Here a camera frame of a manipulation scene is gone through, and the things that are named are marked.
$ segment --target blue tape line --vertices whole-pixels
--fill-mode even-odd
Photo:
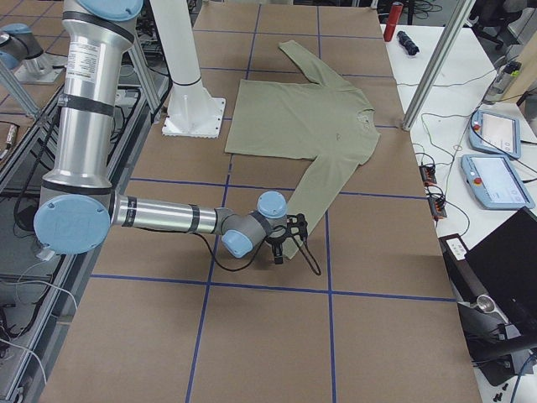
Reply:
[[[295,191],[292,187],[265,187],[265,186],[251,186],[251,185],[230,185],[233,189],[256,189],[259,191]]]
[[[154,283],[175,283],[175,284],[189,284],[189,285],[207,285],[206,281],[198,280],[180,280],[180,279],[166,279],[159,277],[141,277],[137,275],[106,275],[106,274],[92,274],[92,279],[110,279],[110,280],[132,280],[132,281],[148,281]]]
[[[317,47],[319,48],[319,59],[321,59],[321,16],[319,6],[317,6]]]
[[[11,10],[9,10],[7,13],[5,13],[2,17],[0,17],[0,21],[2,21],[6,17],[11,17],[12,16],[11,13],[15,10],[15,8],[20,6],[22,2],[23,2],[23,0],[18,0],[18,3],[15,5],[15,7],[13,7]]]
[[[43,18],[43,16],[44,16],[47,12],[49,12],[49,10],[50,10],[52,7],[54,7],[54,5],[55,5],[54,2],[50,2],[50,5],[49,5],[49,6],[48,6],[48,7],[41,13],[41,15],[39,15],[39,16],[37,17],[37,19],[36,19],[35,21],[33,21],[33,22],[29,25],[30,28],[33,27],[34,24],[36,24],[38,21],[40,21],[40,20]]]
[[[232,189],[254,189],[259,191],[295,191],[293,187],[269,187],[269,186],[254,186],[254,185],[233,185],[227,183],[223,185],[221,183],[211,182],[195,182],[195,181],[174,181],[171,179],[153,179],[153,178],[131,178],[131,181],[136,182],[154,182],[154,183],[170,183],[174,185],[191,185],[191,186],[214,186],[214,187],[228,187]],[[388,195],[383,193],[365,193],[360,191],[340,191],[340,195],[344,196],[369,196],[369,197],[386,197],[390,199],[410,199],[410,200],[427,200],[426,196],[408,196],[408,195]]]
[[[371,292],[357,292],[357,291],[340,291],[340,290],[316,290],[313,288],[298,288],[298,287],[280,287],[275,285],[255,285],[255,284],[240,284],[240,283],[221,283],[221,282],[209,282],[199,280],[181,280],[181,279],[167,279],[162,277],[142,277],[136,275],[107,275],[107,274],[93,274],[91,278],[98,279],[110,279],[110,280],[131,280],[131,281],[147,281],[155,283],[176,283],[187,285],[211,285],[218,287],[229,288],[245,288],[254,290],[270,290],[270,291],[288,291],[288,292],[304,292],[310,294],[331,294],[338,296],[365,296],[370,298],[387,298],[391,300],[413,300],[413,301],[434,301],[434,302],[456,302],[454,298],[445,298],[439,296],[404,296],[399,294],[381,294]]]
[[[336,342],[334,339],[334,307],[332,301],[332,264],[330,251],[330,219],[325,212],[325,238],[326,238],[326,275],[328,277],[328,318],[330,322],[330,362],[332,380],[332,403],[337,403],[336,383]]]
[[[229,157],[229,171],[227,172],[227,178],[226,178],[226,185],[224,185],[224,194],[222,196],[222,207],[226,206],[226,199],[227,199],[227,189],[229,186],[229,180],[231,177],[231,168],[232,168],[232,160],[233,155],[230,155]],[[216,256],[216,251],[218,250],[218,241],[220,237],[216,237],[214,247],[212,249],[213,255]],[[190,366],[190,376],[188,380],[188,388],[186,390],[186,397],[185,397],[185,403],[190,402],[190,396],[192,394],[192,387],[194,385],[194,375],[196,374],[196,365],[198,360],[198,353],[200,351],[200,344],[201,344],[201,334],[203,332],[203,325],[205,323],[205,314],[207,311],[207,303],[209,301],[209,293],[211,292],[211,279],[212,274],[215,269],[215,259],[211,259],[211,267],[209,268],[209,275],[207,276],[207,285],[206,285],[206,291],[205,296],[203,298],[203,306],[201,307],[201,315],[200,315],[200,324],[198,325],[198,333],[196,335],[196,346],[194,347],[194,355],[192,357],[192,365]]]
[[[288,32],[258,32],[257,26],[254,31],[226,31],[220,29],[192,29],[194,32],[214,32],[218,34],[260,34],[260,35],[282,35],[282,36],[310,36],[310,37],[322,37],[322,38],[344,38],[344,39],[383,39],[378,36],[358,36],[358,35],[324,35],[324,34],[292,34]]]
[[[412,200],[427,200],[426,196],[406,196],[406,195],[385,195],[378,193],[362,193],[359,191],[340,191],[340,195],[345,196],[370,196],[370,197],[387,197],[392,199],[412,199]]]
[[[276,285],[256,285],[256,284],[240,284],[240,283],[222,283],[211,282],[215,287],[226,288],[243,288],[248,290],[266,290],[266,291],[288,291],[288,292],[302,292],[307,294],[329,294],[328,290],[316,290],[314,288],[294,288],[294,287],[279,287]]]
[[[211,183],[211,182],[194,182],[194,181],[173,181],[168,179],[152,179],[152,178],[131,178],[131,181],[136,182],[156,182],[156,183],[172,183],[174,185],[196,185],[196,186],[215,186],[215,187],[225,187],[221,183]]]
[[[252,36],[252,46],[250,46],[250,55],[248,57],[248,67],[246,68],[246,76],[244,77],[246,80],[248,79],[248,76],[250,76],[250,67],[252,66],[252,56],[253,56],[253,47],[255,45],[255,37],[258,32],[258,26],[259,26],[259,16],[261,15],[261,4],[258,5],[258,16],[255,20],[255,28],[253,30],[253,36]]]
[[[50,6],[49,8],[47,8],[44,12],[46,13],[47,11],[49,11],[50,9],[52,8],[52,6]],[[38,18],[56,18],[56,19],[61,19],[61,17],[55,17],[54,15],[22,15],[22,14],[9,14],[9,17],[19,17],[19,18],[32,18],[32,17],[38,17]]]
[[[200,67],[200,70],[220,70],[220,71],[246,71],[245,69],[233,69],[228,67]]]
[[[390,300],[412,300],[412,301],[433,301],[433,302],[456,302],[455,298],[445,298],[439,296],[403,296],[400,294],[379,294],[375,292],[355,292],[355,291],[333,291],[336,296],[366,296],[372,298],[386,298]]]
[[[323,38],[382,39],[382,36],[322,35]]]
[[[341,74],[344,77],[372,77],[372,78],[394,78],[393,76],[380,76],[377,74]]]
[[[246,71],[247,73],[278,73],[278,74],[302,74],[300,71],[278,71],[278,70],[257,70],[257,69],[233,69],[227,67],[200,67],[201,70],[219,70],[219,71]],[[343,77],[364,77],[364,78],[392,78],[392,76],[380,76],[374,74],[340,74]]]

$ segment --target black tape band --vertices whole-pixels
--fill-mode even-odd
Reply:
[[[201,76],[200,76],[200,78],[198,78],[196,81],[193,81],[193,82],[191,82],[190,84],[181,84],[180,82],[177,82],[177,81],[173,81],[173,80],[172,80],[172,82],[173,82],[174,84],[177,84],[178,86],[193,86],[194,84],[197,84],[197,83],[200,82],[200,81],[201,81]]]
[[[59,107],[68,107],[77,111],[100,113],[101,115],[114,116],[114,106],[107,103],[94,101],[90,98],[78,97],[71,94],[61,94],[58,97]]]
[[[79,21],[84,21],[85,23],[94,24],[104,29],[108,29],[118,35],[121,35],[123,38],[128,40],[130,43],[134,42],[134,35],[128,32],[126,29],[121,28],[119,25],[113,24],[110,21],[99,18],[96,15],[78,13],[77,11],[65,11],[63,13],[63,19],[77,19]]]
[[[215,233],[216,227],[218,227],[218,209],[215,208],[215,227],[212,229],[211,233]]]
[[[192,223],[187,233],[195,233],[200,225],[200,208],[196,204],[189,204],[192,207]]]
[[[63,193],[71,193],[75,195],[95,196],[95,195],[109,195],[112,192],[111,187],[80,187],[61,185],[59,183],[43,181],[42,187],[50,189],[52,191],[61,191]]]
[[[43,53],[44,53],[44,50],[41,50],[41,51],[37,52],[35,55],[28,56],[25,60],[35,59],[36,57],[40,57]]]
[[[122,227],[132,227],[134,225],[137,205],[138,199],[136,197],[127,196],[127,214],[125,215],[125,222]]]
[[[264,231],[265,231],[265,233],[267,235],[270,235],[272,233],[272,227],[270,226],[269,221],[267,220],[267,218],[263,214],[261,214],[260,212],[255,210],[255,211],[251,212],[250,215],[252,217],[254,217],[259,222],[259,225],[261,225],[261,227],[263,227],[263,229],[264,229]]]

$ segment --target black object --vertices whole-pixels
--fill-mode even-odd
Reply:
[[[507,0],[477,0],[470,12],[470,20],[476,23],[472,26],[473,33],[496,44],[496,50],[502,49],[503,41],[498,36],[507,30],[509,24],[522,16],[526,7],[534,7],[532,2],[520,2],[519,9],[510,6]],[[486,27],[498,27],[496,35],[485,32]]]
[[[399,40],[399,43],[406,49],[406,52],[409,55],[414,56],[420,51],[420,48],[416,46],[416,44],[404,31],[399,31],[397,33],[397,39]]]
[[[308,222],[305,220],[304,214],[296,216],[287,216],[287,228],[279,237],[267,237],[265,240],[272,247],[272,255],[274,256],[274,264],[283,264],[284,251],[282,245],[285,239],[299,236],[302,242],[308,238]]]
[[[523,207],[467,254],[489,295],[527,335],[537,335],[536,239],[537,217]]]

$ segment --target cardboard surface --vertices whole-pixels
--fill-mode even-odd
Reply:
[[[65,34],[61,25],[63,5],[54,1],[38,0],[2,0],[0,2],[0,27],[8,24],[26,24],[32,29],[44,51],[66,55],[69,40],[60,36]],[[65,73],[62,72],[52,85],[28,85],[23,87],[34,99],[38,107],[44,107],[57,89],[63,84]],[[18,143],[32,126],[32,119],[24,116],[24,110],[8,91],[0,86],[0,120],[14,122],[22,127],[18,131]],[[0,149],[3,149],[7,129],[0,127]],[[7,157],[0,165],[5,164]]]
[[[374,12],[209,3],[195,36],[227,98],[220,138],[164,137],[163,117],[127,194],[241,214],[268,188],[289,197],[309,161],[223,152],[241,78],[305,82],[288,39],[363,88],[377,150],[311,228],[321,277],[267,247],[228,273],[193,236],[113,228],[41,401],[479,402]]]
[[[183,401],[204,293],[200,285],[90,280],[39,401]]]

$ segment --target sticker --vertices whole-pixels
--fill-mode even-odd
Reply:
[[[71,42],[67,58],[66,78],[95,84],[100,49],[92,44]]]
[[[459,238],[447,239],[446,243],[457,260],[464,260],[467,250]]]

